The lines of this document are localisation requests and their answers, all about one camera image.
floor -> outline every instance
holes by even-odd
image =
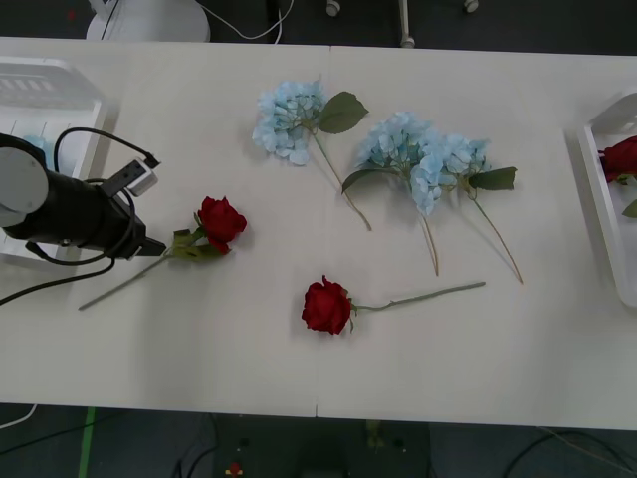
[[[279,1],[285,10],[288,0]],[[272,22],[266,0],[203,3],[247,35],[264,31]],[[341,0],[340,4],[340,15],[329,18],[324,0],[296,0],[281,43],[398,45],[396,0]],[[0,5],[2,36],[81,39],[92,18],[87,0],[0,0]],[[463,14],[461,0],[410,0],[409,14],[417,48],[637,54],[635,0],[482,0],[471,15]],[[216,20],[211,19],[211,25],[213,42],[243,41]],[[272,36],[260,40],[272,41]],[[0,423],[28,410],[28,405],[2,404]],[[103,421],[92,428],[7,451],[82,426],[86,420],[86,408],[40,406],[30,420],[0,430],[0,476],[221,477],[234,460],[241,462],[248,478],[301,476],[303,468],[346,470],[349,476],[365,478],[630,476],[607,463],[617,463],[617,457],[602,445],[576,434],[564,437],[597,458],[553,438],[505,474],[516,455],[548,436],[533,427],[383,422],[377,428],[356,420],[160,411],[99,409],[94,420]],[[637,432],[585,431],[637,456]],[[197,456],[211,447],[215,451],[188,476]],[[83,456],[89,458],[86,464]],[[636,463],[626,459],[619,466]]]

table surface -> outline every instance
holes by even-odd
[[[223,260],[168,263],[83,313],[151,259],[3,307],[1,401],[637,428],[637,313],[614,290],[574,135],[634,84],[637,58],[25,39],[0,40],[0,55],[68,60],[112,99],[106,128],[162,161],[137,200],[151,237],[193,226],[206,195],[249,222]],[[490,138],[493,165],[519,172],[515,191],[481,199],[525,284],[472,204],[442,201],[431,217],[436,278],[409,198],[382,181],[352,189],[366,232],[317,150],[307,167],[259,151],[259,93],[317,78],[371,111],[325,139],[342,175],[396,111]],[[94,174],[129,159],[102,141]],[[0,296],[59,274],[5,262]],[[322,274],[365,304],[488,285],[360,315],[353,334],[326,337],[301,320]]]

white tray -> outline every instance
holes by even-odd
[[[105,117],[104,96],[69,64],[51,59],[0,57],[0,132],[41,138],[53,145],[65,129],[101,128]],[[67,136],[60,150],[61,172],[86,179],[97,143],[98,137],[87,132]],[[0,229],[1,255],[41,261],[24,244]],[[76,254],[73,248],[46,244],[42,248],[58,259]]]
[[[637,219],[622,215],[637,188],[606,183],[598,150],[637,134],[637,88],[613,97],[577,136],[622,302],[637,307]]]

green tape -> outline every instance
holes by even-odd
[[[93,406],[90,406],[87,410],[87,419],[85,425],[93,423],[96,417],[96,410]],[[84,435],[82,436],[82,452],[80,454],[80,470],[78,471],[78,478],[87,478],[89,475],[89,457],[91,455],[91,440],[93,439],[93,426],[87,426],[84,429]]]

wheel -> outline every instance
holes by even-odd
[[[466,0],[465,1],[465,13],[474,13],[476,10],[478,10],[478,7],[480,6],[480,3],[478,2],[478,0]]]
[[[327,0],[327,15],[335,17],[340,12],[340,4],[336,0]]]
[[[416,42],[411,37],[403,38],[400,41],[400,48],[414,48],[416,46]]]

